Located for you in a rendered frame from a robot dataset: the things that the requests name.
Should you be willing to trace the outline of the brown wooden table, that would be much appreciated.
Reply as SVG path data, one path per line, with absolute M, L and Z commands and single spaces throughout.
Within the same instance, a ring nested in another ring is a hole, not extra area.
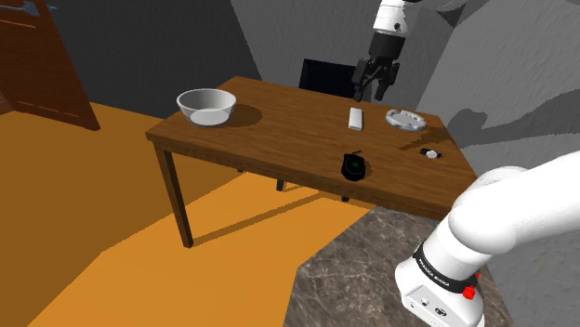
M 178 111 L 146 133 L 187 248 L 175 154 L 435 220 L 477 177 L 436 115 L 405 132 L 370 102 L 240 76 L 221 89 L 237 98 L 225 124 L 195 126 Z

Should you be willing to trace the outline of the black chair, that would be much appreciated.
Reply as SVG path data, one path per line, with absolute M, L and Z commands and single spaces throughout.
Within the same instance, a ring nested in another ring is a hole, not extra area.
M 353 152 L 354 132 L 349 129 L 349 108 L 354 105 L 354 68 L 305 59 L 298 88 L 276 85 L 283 97 L 274 101 L 272 119 L 282 148 L 272 170 L 279 181 L 339 196 L 353 195 L 356 184 L 340 173 L 343 155 Z

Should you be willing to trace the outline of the white round ashtray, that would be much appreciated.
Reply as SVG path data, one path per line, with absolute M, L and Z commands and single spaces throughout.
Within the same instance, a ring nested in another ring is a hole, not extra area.
M 386 121 L 393 127 L 407 132 L 419 132 L 426 128 L 426 120 L 411 111 L 389 110 Z

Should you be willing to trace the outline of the white bowl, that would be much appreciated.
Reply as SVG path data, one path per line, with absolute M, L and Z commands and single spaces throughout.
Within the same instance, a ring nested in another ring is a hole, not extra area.
M 198 126 L 218 126 L 229 121 L 237 98 L 230 92 L 199 88 L 181 93 L 176 103 L 187 120 Z

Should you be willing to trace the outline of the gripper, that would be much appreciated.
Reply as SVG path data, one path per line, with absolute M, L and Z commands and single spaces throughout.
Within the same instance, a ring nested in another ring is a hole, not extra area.
M 383 68 L 378 76 L 378 87 L 375 100 L 381 101 L 385 92 L 395 83 L 399 63 L 393 63 L 399 58 L 405 38 L 386 33 L 375 32 L 368 50 L 369 59 L 360 59 L 351 77 L 354 85 L 353 99 L 361 102 L 367 86 L 376 78 L 377 65 L 388 66 Z

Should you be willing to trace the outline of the brown wooden door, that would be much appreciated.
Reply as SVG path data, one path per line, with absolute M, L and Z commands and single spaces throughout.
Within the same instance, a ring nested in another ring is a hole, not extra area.
M 0 93 L 15 111 L 97 131 L 61 40 L 53 0 L 0 0 Z

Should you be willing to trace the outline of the black computer mouse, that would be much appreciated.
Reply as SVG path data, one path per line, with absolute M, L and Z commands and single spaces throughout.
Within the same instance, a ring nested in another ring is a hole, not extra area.
M 361 151 L 356 150 L 352 153 L 345 153 L 341 166 L 341 174 L 350 181 L 359 181 L 364 179 L 366 165 L 364 158 L 360 156 Z

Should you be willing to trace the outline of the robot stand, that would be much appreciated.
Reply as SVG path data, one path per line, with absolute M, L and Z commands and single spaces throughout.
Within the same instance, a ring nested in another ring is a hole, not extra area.
M 437 220 L 377 206 L 297 268 L 283 327 L 429 327 L 394 273 Z

